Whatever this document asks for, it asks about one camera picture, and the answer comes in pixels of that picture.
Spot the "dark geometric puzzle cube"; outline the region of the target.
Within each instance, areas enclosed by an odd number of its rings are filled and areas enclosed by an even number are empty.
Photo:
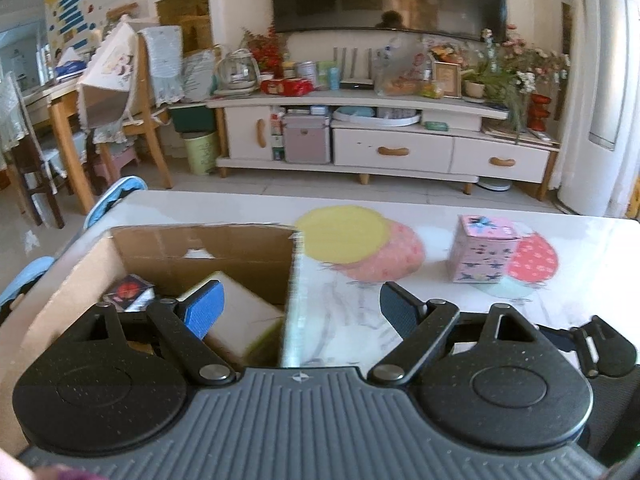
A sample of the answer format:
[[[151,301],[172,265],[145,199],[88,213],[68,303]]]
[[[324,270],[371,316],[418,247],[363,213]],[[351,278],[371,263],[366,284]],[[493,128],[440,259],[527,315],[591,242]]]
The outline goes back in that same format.
[[[136,274],[114,283],[102,296],[104,302],[122,312],[142,312],[154,298],[154,285]]]

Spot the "pink patterned gift box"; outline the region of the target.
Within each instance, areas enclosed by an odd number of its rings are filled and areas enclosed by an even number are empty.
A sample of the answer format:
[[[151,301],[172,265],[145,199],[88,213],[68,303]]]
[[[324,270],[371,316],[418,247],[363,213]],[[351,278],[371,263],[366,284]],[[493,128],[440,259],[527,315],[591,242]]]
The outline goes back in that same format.
[[[447,261],[454,283],[495,284],[505,275],[521,237],[506,218],[459,216]]]

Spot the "green milk carton box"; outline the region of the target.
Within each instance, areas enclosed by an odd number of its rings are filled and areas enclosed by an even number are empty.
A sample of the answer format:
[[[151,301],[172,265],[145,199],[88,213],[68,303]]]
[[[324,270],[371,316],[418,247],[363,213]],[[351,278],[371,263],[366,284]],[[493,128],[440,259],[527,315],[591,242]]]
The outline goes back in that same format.
[[[287,311],[302,305],[303,248],[302,234],[277,224],[120,226],[96,240],[83,235],[1,326],[2,448],[17,454],[27,446],[12,408],[17,379],[121,278],[136,274],[157,292],[179,296],[221,272]]]

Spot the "green waste bin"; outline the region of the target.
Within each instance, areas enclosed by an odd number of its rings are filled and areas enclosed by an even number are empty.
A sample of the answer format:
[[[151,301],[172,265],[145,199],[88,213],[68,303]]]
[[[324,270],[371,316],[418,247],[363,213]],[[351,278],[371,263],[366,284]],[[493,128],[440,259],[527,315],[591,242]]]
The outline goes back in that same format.
[[[206,176],[216,169],[219,156],[216,134],[213,132],[186,132],[183,136],[186,159],[192,174]]]

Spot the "white standing air conditioner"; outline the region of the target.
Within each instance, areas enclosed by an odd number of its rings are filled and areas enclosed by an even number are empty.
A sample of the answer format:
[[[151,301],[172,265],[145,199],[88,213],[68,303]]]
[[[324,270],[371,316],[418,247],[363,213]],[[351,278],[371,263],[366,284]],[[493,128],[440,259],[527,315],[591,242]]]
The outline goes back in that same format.
[[[639,173],[639,0],[573,0],[552,186],[583,216],[622,218]]]

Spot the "white tv cabinet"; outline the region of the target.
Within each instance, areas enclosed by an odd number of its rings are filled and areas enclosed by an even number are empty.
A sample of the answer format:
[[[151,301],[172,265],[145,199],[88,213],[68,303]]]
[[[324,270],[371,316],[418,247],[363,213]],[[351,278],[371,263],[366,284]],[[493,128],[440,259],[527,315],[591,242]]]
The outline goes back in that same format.
[[[559,143],[502,128],[506,112],[465,100],[386,98],[372,91],[306,96],[254,93],[208,101],[217,119],[221,174],[231,169],[353,174],[456,182],[464,194],[484,179],[531,186],[544,200]],[[331,162],[291,164],[284,157],[286,114],[328,116]]]

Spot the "red vase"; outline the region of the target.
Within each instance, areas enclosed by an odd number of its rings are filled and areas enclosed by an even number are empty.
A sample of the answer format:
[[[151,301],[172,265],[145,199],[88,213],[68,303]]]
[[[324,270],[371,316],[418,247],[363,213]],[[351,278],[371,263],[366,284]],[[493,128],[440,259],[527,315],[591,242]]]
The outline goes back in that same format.
[[[527,112],[527,128],[537,132],[547,131],[547,119],[550,117],[548,106],[551,103],[550,96],[532,93],[529,98]]]

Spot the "dark wooden chair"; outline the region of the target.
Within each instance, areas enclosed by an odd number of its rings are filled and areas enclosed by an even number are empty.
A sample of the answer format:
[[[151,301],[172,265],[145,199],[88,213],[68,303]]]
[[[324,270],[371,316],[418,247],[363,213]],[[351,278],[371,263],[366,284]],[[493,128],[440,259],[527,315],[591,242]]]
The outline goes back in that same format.
[[[11,168],[18,194],[35,224],[43,224],[34,201],[35,195],[42,195],[49,205],[54,225],[63,229],[65,222],[54,196],[53,178],[12,72],[6,73],[1,79],[1,155]]]

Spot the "glass kettle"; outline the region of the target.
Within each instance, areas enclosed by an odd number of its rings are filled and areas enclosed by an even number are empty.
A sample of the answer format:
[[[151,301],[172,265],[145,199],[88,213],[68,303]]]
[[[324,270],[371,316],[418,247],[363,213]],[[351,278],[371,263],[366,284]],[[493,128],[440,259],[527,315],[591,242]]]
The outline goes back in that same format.
[[[216,96],[250,93],[259,86],[260,71],[252,52],[238,49],[228,53],[215,68]]]

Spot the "wooden chair with cover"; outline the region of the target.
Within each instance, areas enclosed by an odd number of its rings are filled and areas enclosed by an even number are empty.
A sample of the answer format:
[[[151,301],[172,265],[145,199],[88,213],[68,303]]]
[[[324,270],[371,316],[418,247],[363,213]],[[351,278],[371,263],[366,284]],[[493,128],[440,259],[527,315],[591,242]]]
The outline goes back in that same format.
[[[184,97],[180,27],[123,16],[93,53],[76,91],[89,146],[105,152],[143,136],[163,186],[174,186],[157,130],[167,124],[167,107]]]

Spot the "clear plastic bag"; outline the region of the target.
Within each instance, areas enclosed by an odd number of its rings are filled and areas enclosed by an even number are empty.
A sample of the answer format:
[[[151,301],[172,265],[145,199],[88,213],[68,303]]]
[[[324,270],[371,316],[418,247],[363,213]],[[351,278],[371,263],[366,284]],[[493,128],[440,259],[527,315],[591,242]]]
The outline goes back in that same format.
[[[378,96],[414,96],[429,80],[432,58],[418,38],[395,36],[373,58],[373,84]]]

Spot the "wooden dining table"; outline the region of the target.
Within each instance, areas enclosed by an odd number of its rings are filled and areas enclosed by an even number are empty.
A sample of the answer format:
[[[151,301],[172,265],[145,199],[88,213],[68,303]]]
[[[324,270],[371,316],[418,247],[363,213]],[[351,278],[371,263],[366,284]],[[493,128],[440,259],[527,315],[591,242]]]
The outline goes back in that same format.
[[[78,199],[80,210],[84,214],[88,214],[96,200],[84,168],[82,168],[70,123],[78,115],[78,80],[79,78],[76,77],[60,84],[54,84],[50,88],[29,91],[24,96],[24,101],[34,127],[42,125],[52,127],[66,170],[67,180]]]

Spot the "potted flower plant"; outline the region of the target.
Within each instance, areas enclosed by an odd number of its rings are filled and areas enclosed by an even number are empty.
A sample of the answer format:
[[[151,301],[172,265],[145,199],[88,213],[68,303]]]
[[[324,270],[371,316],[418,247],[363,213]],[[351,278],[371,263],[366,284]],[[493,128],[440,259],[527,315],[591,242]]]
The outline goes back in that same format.
[[[532,96],[543,82],[558,86],[567,80],[572,61],[567,53],[529,44],[514,25],[506,26],[499,41],[485,28],[480,33],[483,51],[464,78],[485,87],[484,98],[508,110],[509,126],[519,136],[525,132]]]

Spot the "red dried flower bouquet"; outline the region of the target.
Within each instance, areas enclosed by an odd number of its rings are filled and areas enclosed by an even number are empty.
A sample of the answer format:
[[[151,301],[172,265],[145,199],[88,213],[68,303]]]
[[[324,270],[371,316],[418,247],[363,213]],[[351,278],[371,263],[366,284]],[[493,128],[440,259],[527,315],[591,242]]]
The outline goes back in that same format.
[[[282,77],[286,39],[276,31],[273,24],[263,34],[244,29],[241,46],[250,51],[262,73],[273,74],[276,78]]]

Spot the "wooden picture frame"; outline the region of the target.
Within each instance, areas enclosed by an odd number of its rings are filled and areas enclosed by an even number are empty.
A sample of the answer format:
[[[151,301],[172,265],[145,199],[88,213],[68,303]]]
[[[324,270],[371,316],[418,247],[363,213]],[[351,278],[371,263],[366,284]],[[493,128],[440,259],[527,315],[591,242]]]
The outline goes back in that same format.
[[[442,89],[442,94],[447,98],[460,99],[461,67],[456,63],[435,62],[433,64],[434,79]]]

